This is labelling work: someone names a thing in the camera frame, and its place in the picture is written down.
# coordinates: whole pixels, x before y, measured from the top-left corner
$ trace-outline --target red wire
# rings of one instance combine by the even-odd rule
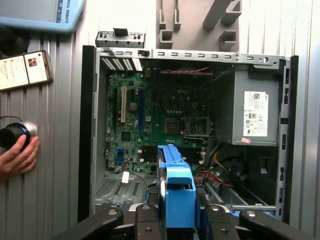
[[[202,72],[202,71],[207,70],[209,68],[210,67],[207,66],[207,67],[200,68],[200,69],[197,69],[197,70],[192,70],[192,71],[180,71],[180,70],[177,71],[177,70],[169,70],[169,69],[164,70],[164,71],[169,72],[169,73],[177,73],[177,74],[192,74],[192,73]]]
[[[207,171],[203,171],[203,172],[200,172],[200,173],[198,173],[198,174],[196,174],[195,175],[195,180],[197,181],[198,180],[198,177],[206,177],[206,175],[205,175],[205,173],[206,173]],[[233,187],[233,185],[232,184],[230,184],[230,183],[225,183],[225,182],[222,182],[222,181],[220,181],[214,174],[212,174],[212,173],[210,173],[209,174],[209,177],[208,177],[210,180],[214,180],[214,181],[216,181],[216,182],[219,182],[219,183],[221,183],[222,185],[225,185],[225,186],[228,186],[228,187]]]

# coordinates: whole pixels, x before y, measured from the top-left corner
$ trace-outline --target pcie slot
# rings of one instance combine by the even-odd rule
[[[144,115],[145,115],[145,96],[144,96],[144,90],[139,90],[139,115],[138,115],[138,128],[139,128],[139,134],[140,137],[144,134],[143,129],[143,122],[144,122]]]
[[[121,123],[126,122],[127,91],[128,91],[127,86],[121,87],[121,119],[120,119]]]
[[[112,115],[112,125],[113,125],[113,129],[114,132],[117,132],[117,114],[118,114],[118,110],[117,110],[117,105],[118,105],[118,88],[114,88],[113,89],[113,115]]]

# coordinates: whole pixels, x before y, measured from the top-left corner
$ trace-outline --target black plastic frame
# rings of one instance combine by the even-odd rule
[[[90,215],[92,116],[96,48],[82,47],[82,74],[80,98],[79,174],[78,174],[78,223]]]
[[[290,58],[289,73],[289,110],[288,110],[288,134],[287,134],[287,164],[286,172],[286,188],[284,199],[284,218],[283,221],[290,223],[291,193],[292,193],[292,175],[294,163],[294,146],[296,131],[296,110],[297,110],[297,91],[298,91],[298,66],[299,57],[292,56]]]

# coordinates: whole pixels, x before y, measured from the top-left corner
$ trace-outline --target camera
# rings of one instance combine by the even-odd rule
[[[0,147],[10,149],[17,140],[25,135],[25,143],[21,150],[25,149],[32,137],[37,135],[36,128],[29,122],[14,122],[0,129]]]

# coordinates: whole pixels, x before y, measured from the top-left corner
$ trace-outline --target white connector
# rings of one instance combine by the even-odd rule
[[[127,91],[128,91],[127,86],[121,87],[121,119],[120,119],[121,123],[126,122]]]

